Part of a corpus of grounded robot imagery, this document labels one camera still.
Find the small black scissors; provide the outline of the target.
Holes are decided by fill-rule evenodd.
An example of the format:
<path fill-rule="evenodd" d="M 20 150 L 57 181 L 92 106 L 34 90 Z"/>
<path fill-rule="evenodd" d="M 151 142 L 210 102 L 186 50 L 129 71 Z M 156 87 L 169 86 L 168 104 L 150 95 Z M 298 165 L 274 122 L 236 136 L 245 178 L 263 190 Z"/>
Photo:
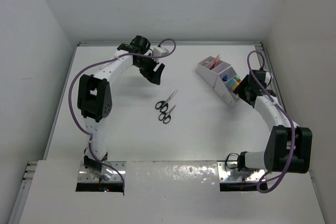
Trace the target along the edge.
<path fill-rule="evenodd" d="M 161 122 L 163 122 L 163 124 L 168 124 L 169 122 L 170 122 L 170 120 L 171 120 L 171 113 L 173 112 L 173 110 L 175 109 L 175 105 L 171 108 L 171 109 L 169 109 L 168 111 L 166 111 L 166 112 L 162 112 L 160 115 L 159 115 L 159 117 L 158 117 L 158 119 L 159 119 L 159 121 L 161 121 Z"/>

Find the pink red pen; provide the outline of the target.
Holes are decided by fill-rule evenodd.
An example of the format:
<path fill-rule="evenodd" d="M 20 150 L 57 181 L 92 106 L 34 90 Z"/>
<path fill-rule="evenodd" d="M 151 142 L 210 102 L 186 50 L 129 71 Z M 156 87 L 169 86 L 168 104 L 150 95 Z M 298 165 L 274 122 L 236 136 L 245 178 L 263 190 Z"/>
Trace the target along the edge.
<path fill-rule="evenodd" d="M 215 68 L 219 60 L 220 60 L 220 54 L 218 54 L 218 55 L 216 56 L 216 58 L 214 59 L 212 65 L 210 66 L 209 69 L 212 70 L 213 68 Z"/>

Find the blue highlighter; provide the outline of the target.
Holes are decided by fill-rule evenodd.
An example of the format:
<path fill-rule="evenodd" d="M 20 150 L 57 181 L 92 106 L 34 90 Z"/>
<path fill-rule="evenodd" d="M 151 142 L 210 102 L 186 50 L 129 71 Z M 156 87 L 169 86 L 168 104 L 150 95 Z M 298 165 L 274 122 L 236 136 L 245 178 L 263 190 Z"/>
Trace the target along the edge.
<path fill-rule="evenodd" d="M 236 82 L 236 79 L 232 78 L 231 81 L 227 85 L 228 90 L 232 89 L 232 86 L 235 84 L 235 82 Z"/>

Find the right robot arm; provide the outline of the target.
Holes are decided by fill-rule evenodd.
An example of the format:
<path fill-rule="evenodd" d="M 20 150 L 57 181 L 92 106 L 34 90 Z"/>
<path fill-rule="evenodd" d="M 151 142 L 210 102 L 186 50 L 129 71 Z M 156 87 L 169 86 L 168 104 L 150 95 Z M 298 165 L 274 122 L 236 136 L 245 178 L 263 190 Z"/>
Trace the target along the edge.
<path fill-rule="evenodd" d="M 305 174 L 310 167 L 312 132 L 288 119 L 282 112 L 275 93 L 266 93 L 266 72 L 254 70 L 258 82 L 248 74 L 234 93 L 251 105 L 264 119 L 270 137 L 261 152 L 241 152 L 237 159 L 238 171 L 264 169 L 269 172 Z"/>

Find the yellow highlighter cap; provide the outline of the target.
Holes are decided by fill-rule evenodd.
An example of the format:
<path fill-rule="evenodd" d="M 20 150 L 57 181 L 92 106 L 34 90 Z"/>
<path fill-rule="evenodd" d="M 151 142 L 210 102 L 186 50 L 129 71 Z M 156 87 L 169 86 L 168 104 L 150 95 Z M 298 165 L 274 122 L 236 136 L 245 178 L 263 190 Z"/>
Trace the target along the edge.
<path fill-rule="evenodd" d="M 235 84 L 232 86 L 232 90 L 235 90 L 239 85 L 239 82 L 235 82 Z"/>

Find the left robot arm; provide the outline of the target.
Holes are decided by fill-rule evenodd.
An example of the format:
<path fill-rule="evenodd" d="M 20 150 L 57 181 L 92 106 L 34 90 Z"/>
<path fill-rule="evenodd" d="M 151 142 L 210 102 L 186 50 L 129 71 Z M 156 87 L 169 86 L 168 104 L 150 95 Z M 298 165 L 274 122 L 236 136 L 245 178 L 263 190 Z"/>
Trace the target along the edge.
<path fill-rule="evenodd" d="M 162 45 L 151 48 L 148 39 L 137 35 L 129 44 L 119 45 L 111 59 L 87 66 L 75 76 L 74 81 L 79 82 L 77 107 L 85 122 L 80 130 L 89 136 L 84 166 L 97 178 L 110 179 L 118 173 L 107 161 L 104 136 L 106 118 L 112 111 L 112 84 L 135 66 L 150 83 L 159 85 L 165 67 L 159 59 L 171 53 Z"/>

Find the large black scissors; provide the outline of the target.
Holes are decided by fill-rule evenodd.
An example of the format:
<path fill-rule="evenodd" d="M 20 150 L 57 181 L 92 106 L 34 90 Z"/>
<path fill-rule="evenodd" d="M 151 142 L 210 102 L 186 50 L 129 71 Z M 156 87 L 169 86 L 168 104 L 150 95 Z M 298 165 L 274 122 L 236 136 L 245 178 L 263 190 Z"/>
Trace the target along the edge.
<path fill-rule="evenodd" d="M 166 100 L 162 100 L 156 103 L 155 109 L 159 110 L 160 112 L 166 112 L 169 108 L 170 100 L 176 95 L 177 90 L 175 90 Z"/>

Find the blue spray bottle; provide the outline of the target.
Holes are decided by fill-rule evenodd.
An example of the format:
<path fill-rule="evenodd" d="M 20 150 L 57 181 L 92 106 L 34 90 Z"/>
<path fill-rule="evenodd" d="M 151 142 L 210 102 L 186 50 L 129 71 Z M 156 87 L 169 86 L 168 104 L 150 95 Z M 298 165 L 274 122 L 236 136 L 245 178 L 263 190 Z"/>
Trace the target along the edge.
<path fill-rule="evenodd" d="M 222 81 L 226 82 L 227 79 L 228 79 L 228 74 L 225 74 L 225 75 L 223 76 L 223 78 L 222 78 Z"/>

